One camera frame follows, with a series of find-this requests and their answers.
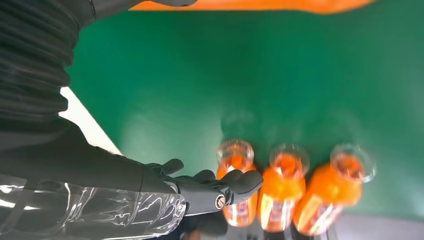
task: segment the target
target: green mat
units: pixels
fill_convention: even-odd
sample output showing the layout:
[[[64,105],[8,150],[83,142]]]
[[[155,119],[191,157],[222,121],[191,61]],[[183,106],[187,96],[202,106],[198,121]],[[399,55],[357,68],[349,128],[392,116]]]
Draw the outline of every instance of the green mat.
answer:
[[[348,211],[424,219],[424,1],[336,15],[125,12],[81,34],[71,88],[128,157],[215,170],[226,138],[266,166],[360,144],[378,174]]]

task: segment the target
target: white surface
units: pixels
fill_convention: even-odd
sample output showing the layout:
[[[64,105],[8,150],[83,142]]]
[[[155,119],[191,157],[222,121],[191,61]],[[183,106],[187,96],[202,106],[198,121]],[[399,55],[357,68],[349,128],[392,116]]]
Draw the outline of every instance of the white surface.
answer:
[[[84,107],[80,100],[75,96],[69,87],[61,89],[60,93],[68,99],[68,110],[59,113],[65,119],[77,124],[84,134],[87,141],[93,146],[99,146],[113,154],[122,154],[105,131],[100,127],[89,111]]]

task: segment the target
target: clear plastic wrap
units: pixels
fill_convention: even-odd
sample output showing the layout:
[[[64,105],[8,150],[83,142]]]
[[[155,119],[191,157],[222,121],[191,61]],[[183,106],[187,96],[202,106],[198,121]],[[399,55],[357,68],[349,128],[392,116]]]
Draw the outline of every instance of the clear plastic wrap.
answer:
[[[172,232],[186,210],[180,194],[52,180],[36,186],[0,175],[0,239],[141,240]]]

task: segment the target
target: orange juice bottle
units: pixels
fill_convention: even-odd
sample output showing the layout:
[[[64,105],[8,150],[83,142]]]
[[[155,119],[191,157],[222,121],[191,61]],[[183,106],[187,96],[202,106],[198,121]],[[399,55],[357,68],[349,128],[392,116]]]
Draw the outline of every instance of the orange juice bottle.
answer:
[[[359,146],[336,146],[331,152],[330,163],[313,173],[294,211],[296,229],[309,236],[324,233],[343,208],[360,200],[362,184],[371,181],[376,172],[375,162]]]
[[[306,189],[309,169],[306,152],[294,144],[282,144],[270,155],[270,167],[263,173],[257,216],[268,232],[282,232],[292,223],[295,205]]]
[[[243,173],[256,170],[253,163],[254,152],[252,146],[241,139],[231,139],[223,142],[217,152],[219,161],[216,177],[221,179],[225,174],[238,169]],[[253,194],[248,200],[224,207],[222,210],[228,224],[236,227],[250,225],[256,214],[258,194]]]

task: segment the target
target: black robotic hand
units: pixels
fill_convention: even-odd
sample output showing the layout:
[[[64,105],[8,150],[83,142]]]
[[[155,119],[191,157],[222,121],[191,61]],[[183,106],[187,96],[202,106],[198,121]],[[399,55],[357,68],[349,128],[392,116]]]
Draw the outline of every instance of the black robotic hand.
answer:
[[[221,180],[217,180],[210,170],[200,171],[195,176],[172,178],[168,175],[184,167],[179,159],[171,159],[163,165],[151,163],[146,166],[185,198],[186,216],[217,212],[225,206],[247,200],[263,183],[259,172],[249,171],[243,174],[240,170],[229,172]]]

